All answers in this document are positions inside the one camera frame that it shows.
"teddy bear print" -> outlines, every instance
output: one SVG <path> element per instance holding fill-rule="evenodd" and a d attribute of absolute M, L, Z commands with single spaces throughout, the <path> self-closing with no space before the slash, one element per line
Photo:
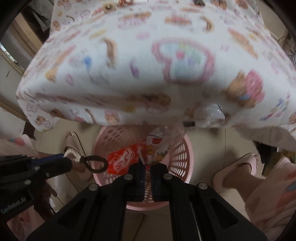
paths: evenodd
<path fill-rule="evenodd" d="M 164 64 L 163 76 L 168 83 L 201 83 L 214 74 L 215 56 L 194 41 L 164 38 L 155 42 L 151 51 L 156 60 Z"/>
<path fill-rule="evenodd" d="M 57 20 L 52 22 L 52 29 L 54 29 L 55 31 L 61 30 L 61 25 L 59 24 L 59 22 Z"/>
<path fill-rule="evenodd" d="M 211 0 L 211 4 L 215 5 L 216 7 L 222 8 L 223 10 L 226 10 L 227 3 L 224 0 Z"/>
<path fill-rule="evenodd" d="M 51 68 L 45 73 L 45 77 L 47 80 L 49 80 L 51 82 L 56 81 L 56 74 L 57 74 L 59 67 L 62 65 L 62 63 L 65 61 L 65 59 L 73 52 L 73 50 L 75 48 L 76 48 L 76 46 L 72 45 L 58 56 L 58 58 L 55 60 L 55 62 L 51 66 Z"/>
<path fill-rule="evenodd" d="M 160 114 L 168 111 L 171 100 L 166 94 L 142 94 L 131 95 L 127 98 L 129 102 L 142 103 L 150 114 Z"/>
<path fill-rule="evenodd" d="M 187 26 L 192 25 L 192 21 L 189 18 L 183 16 L 172 15 L 171 17 L 165 18 L 166 24 L 178 25 L 178 26 Z"/>
<path fill-rule="evenodd" d="M 70 3 L 70 0 L 58 0 L 57 5 L 59 7 L 63 6 L 65 11 L 68 11 L 72 6 L 71 3 Z"/>
<path fill-rule="evenodd" d="M 233 37 L 235 42 L 240 45 L 249 55 L 255 59 L 258 59 L 258 54 L 254 51 L 253 45 L 250 44 L 249 40 L 243 34 L 233 28 L 228 28 L 228 32 Z"/>
<path fill-rule="evenodd" d="M 120 123 L 119 115 L 113 110 L 105 111 L 105 120 L 110 126 L 117 126 Z"/>
<path fill-rule="evenodd" d="M 243 9 L 248 9 L 248 4 L 246 3 L 245 0 L 235 0 L 236 4 L 243 8 Z"/>
<path fill-rule="evenodd" d="M 58 109 L 56 109 L 56 108 L 54 108 L 53 110 L 51 110 L 49 113 L 50 113 L 50 116 L 52 118 L 59 117 L 59 118 L 62 118 L 62 119 L 66 119 L 66 117 L 64 116 L 64 114 L 61 111 L 59 111 Z"/>
<path fill-rule="evenodd" d="M 227 89 L 221 91 L 227 100 L 237 103 L 239 107 L 254 108 L 265 97 L 261 77 L 251 70 L 246 76 L 240 71 Z"/>
<path fill-rule="evenodd" d="M 35 120 L 36 125 L 38 126 L 45 126 L 46 128 L 49 128 L 51 126 L 50 122 L 47 121 L 43 116 L 38 115 Z"/>

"foot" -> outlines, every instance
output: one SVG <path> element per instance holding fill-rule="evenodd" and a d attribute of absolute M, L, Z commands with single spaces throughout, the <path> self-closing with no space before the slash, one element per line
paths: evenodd
<path fill-rule="evenodd" d="M 71 132 L 67 132 L 67 134 L 66 134 L 66 138 L 67 138 L 68 136 L 72 136 Z M 73 148 L 72 148 L 72 147 L 66 147 L 65 152 L 66 152 L 68 149 L 73 149 Z M 84 171 L 85 171 L 85 166 L 84 166 L 83 164 L 78 163 L 78 162 L 76 162 L 76 161 L 73 161 L 73 159 L 75 158 L 75 156 L 74 156 L 73 154 L 70 154 L 70 155 L 68 156 L 68 158 L 72 160 L 72 164 L 73 164 L 73 168 L 72 168 L 72 169 L 73 169 L 73 170 L 76 170 L 77 172 L 84 172 Z"/>
<path fill-rule="evenodd" d="M 239 168 L 230 172 L 223 180 L 223 186 L 225 188 L 235 188 L 239 185 L 242 177 L 251 173 L 251 165 L 248 163 L 242 164 Z"/>

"slipper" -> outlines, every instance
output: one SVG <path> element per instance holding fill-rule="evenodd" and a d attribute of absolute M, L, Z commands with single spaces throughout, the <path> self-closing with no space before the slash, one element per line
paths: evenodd
<path fill-rule="evenodd" d="M 247 154 L 242 156 L 238 161 L 231 164 L 230 166 L 219 171 L 213 178 L 214 190 L 220 194 L 220 192 L 225 191 L 227 188 L 223 186 L 224 178 L 235 169 L 239 168 L 242 164 L 248 163 L 251 166 L 251 175 L 255 176 L 257 171 L 257 160 L 260 158 L 260 155 L 257 154 Z"/>
<path fill-rule="evenodd" d="M 66 150 L 67 147 L 71 147 L 75 149 L 80 155 L 86 156 L 78 135 L 74 131 L 71 131 L 70 133 L 71 133 L 71 136 L 68 136 L 64 141 L 64 144 L 63 144 L 64 151 Z M 79 178 L 83 181 L 87 181 L 92 176 L 92 173 L 87 168 L 85 168 L 84 172 L 77 172 L 77 174 Z"/>

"cartoon-print pillow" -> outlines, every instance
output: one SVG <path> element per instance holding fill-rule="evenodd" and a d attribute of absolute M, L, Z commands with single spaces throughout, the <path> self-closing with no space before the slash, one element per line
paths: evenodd
<path fill-rule="evenodd" d="M 162 39 L 152 45 L 152 53 L 164 64 L 164 80 L 170 83 L 204 82 L 214 73 L 214 54 L 188 39 Z"/>

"pink laundry basket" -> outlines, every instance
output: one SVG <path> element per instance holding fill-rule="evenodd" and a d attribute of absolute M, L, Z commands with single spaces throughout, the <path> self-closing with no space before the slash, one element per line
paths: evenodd
<path fill-rule="evenodd" d="M 92 154 L 107 158 L 108 154 L 127 148 L 132 144 L 146 139 L 146 136 L 155 128 L 155 126 L 104 126 L 101 128 L 96 138 Z M 185 183 L 189 183 L 193 172 L 193 150 L 189 138 L 184 136 L 181 142 L 169 150 L 168 155 L 161 161 L 166 164 L 174 176 L 179 177 Z M 92 162 L 92 167 L 100 168 L 100 163 Z M 103 173 L 94 173 L 96 183 L 100 186 L 112 183 L 118 175 Z M 168 205 L 168 202 L 154 202 L 151 195 L 150 176 L 146 176 L 145 182 L 145 200 L 143 202 L 128 202 L 127 208 L 137 211 L 147 211 L 161 208 Z"/>

